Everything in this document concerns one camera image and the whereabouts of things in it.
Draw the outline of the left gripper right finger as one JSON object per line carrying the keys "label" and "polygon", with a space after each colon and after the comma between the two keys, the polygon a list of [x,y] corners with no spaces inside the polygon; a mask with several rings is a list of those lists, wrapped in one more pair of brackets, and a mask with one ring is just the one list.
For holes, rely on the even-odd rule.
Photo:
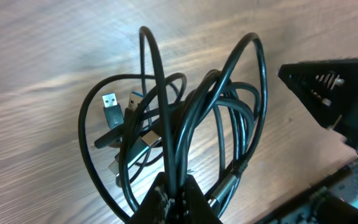
{"label": "left gripper right finger", "polygon": [[192,175],[187,175],[183,193],[178,202],[181,209],[179,217],[182,223],[222,224]]}

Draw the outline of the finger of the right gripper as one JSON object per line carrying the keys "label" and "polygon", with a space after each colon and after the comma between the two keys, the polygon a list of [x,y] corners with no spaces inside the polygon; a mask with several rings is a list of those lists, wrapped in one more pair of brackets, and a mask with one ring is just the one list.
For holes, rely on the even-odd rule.
{"label": "finger of the right gripper", "polygon": [[284,64],[278,77],[321,127],[358,146],[358,58]]}

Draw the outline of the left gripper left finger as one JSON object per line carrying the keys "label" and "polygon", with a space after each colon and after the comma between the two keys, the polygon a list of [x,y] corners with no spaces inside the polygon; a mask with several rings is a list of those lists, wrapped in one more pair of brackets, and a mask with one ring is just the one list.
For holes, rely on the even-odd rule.
{"label": "left gripper left finger", "polygon": [[167,223],[169,207],[169,199],[165,190],[165,173],[160,172],[127,224]]}

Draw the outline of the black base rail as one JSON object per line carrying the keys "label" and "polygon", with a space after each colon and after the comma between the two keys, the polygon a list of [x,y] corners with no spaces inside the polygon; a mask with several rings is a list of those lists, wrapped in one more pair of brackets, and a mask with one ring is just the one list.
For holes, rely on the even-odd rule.
{"label": "black base rail", "polygon": [[358,159],[281,204],[256,224],[358,224]]}

